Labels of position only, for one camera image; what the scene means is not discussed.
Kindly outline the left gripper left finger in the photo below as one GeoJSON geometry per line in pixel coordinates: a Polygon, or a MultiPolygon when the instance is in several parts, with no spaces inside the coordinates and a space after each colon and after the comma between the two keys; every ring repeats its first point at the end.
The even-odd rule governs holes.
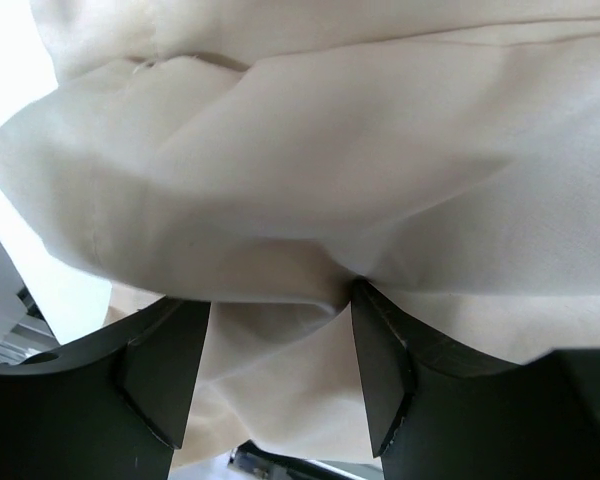
{"type": "Polygon", "coordinates": [[[183,445],[206,302],[164,298],[0,364],[0,479],[165,479],[183,445]]]}

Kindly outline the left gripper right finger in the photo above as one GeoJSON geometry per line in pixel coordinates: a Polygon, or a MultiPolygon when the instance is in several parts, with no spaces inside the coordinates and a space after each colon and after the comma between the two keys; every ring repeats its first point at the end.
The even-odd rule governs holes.
{"type": "Polygon", "coordinates": [[[351,287],[373,455],[388,479],[600,479],[600,348],[523,365],[351,287]]]}

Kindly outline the beige trousers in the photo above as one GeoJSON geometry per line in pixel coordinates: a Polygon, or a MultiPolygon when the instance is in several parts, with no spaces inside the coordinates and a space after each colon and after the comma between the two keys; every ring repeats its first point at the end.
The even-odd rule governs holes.
{"type": "Polygon", "coordinates": [[[372,458],[363,277],[488,354],[600,347],[600,1],[0,2],[0,205],[212,305],[184,467],[372,458]]]}

